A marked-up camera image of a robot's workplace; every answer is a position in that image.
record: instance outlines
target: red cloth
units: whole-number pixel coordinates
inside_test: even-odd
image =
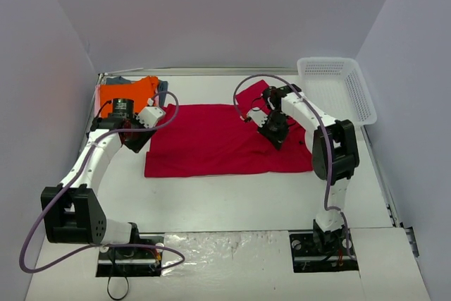
[[[265,82],[258,82],[237,96],[244,114],[266,87]],[[262,101],[257,100],[253,107],[261,105]],[[169,105],[164,121],[174,111],[174,105]],[[304,129],[299,125],[290,128],[278,151],[257,132],[255,123],[240,119],[233,105],[203,104],[180,106],[177,118],[155,133],[146,155],[144,176],[172,178],[311,170],[311,154],[304,145]]]

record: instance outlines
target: white floor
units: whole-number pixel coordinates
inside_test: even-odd
[[[181,104],[230,104],[244,76],[160,78]],[[297,82],[297,75],[284,78]],[[138,155],[119,151],[99,189],[107,217],[133,221],[142,232],[170,233],[166,245],[187,256],[164,277],[131,279],[126,300],[427,300],[404,231],[391,227],[360,130],[357,139],[361,163],[345,212],[360,271],[337,274],[292,272],[286,230],[311,229],[324,189],[313,173],[147,179],[147,148]],[[74,247],[45,241],[38,266]],[[106,279],[94,277],[96,252],[35,274],[27,300],[108,300]],[[113,284],[119,296],[124,283]]]

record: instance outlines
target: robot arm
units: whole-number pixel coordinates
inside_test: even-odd
[[[268,87],[262,93],[262,98],[270,113],[266,115],[262,110],[248,112],[246,121],[253,120],[258,125],[258,131],[271,143],[280,149],[288,136],[288,117],[293,118],[305,129],[305,144],[312,154],[315,174],[326,180],[328,174],[326,151],[326,137],[332,146],[332,180],[330,192],[326,190],[321,196],[321,205],[314,219],[314,233],[317,245],[324,251],[330,247],[335,239],[334,234],[341,233],[343,219],[339,210],[345,207],[345,195],[354,169],[359,165],[359,152],[353,124],[349,121],[339,121],[323,112],[319,107],[309,102],[309,105],[321,117],[326,127],[327,136],[323,135],[319,122],[311,108],[306,104],[305,94],[296,85],[292,85],[300,94],[292,92],[290,87]],[[328,204],[338,209],[327,210],[324,205],[325,194]]]
[[[113,112],[107,118],[93,120],[88,141],[69,174],[56,187],[47,187],[41,194],[42,208],[69,184],[84,167],[79,178],[44,217],[49,242],[83,243],[91,245],[137,243],[139,232],[133,223],[108,219],[98,200],[97,190],[108,165],[117,151],[125,145],[134,152],[147,143],[152,132],[113,133],[112,130],[154,127],[165,115],[159,107],[147,106],[135,115],[133,100],[114,99]],[[102,135],[109,134],[99,143]],[[86,155],[91,152],[85,166]]]

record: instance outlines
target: white table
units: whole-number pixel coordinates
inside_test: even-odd
[[[160,78],[181,104],[229,104],[244,76]],[[297,82],[296,75],[284,78]],[[138,155],[119,151],[99,189],[106,215],[166,233],[166,245],[187,255],[161,278],[132,278],[126,300],[428,300],[404,230],[392,227],[360,130],[357,142],[360,166],[345,213],[360,270],[338,274],[292,272],[287,231],[311,229],[324,185],[314,173],[148,179],[148,146]],[[75,247],[44,241],[38,266]],[[96,253],[35,274],[27,300],[108,300],[106,279],[94,277]],[[120,295],[124,282],[113,284]]]

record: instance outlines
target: white laundry basket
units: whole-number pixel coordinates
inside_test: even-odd
[[[297,61],[300,85],[320,109],[355,126],[377,120],[359,64],[350,58],[302,58]]]

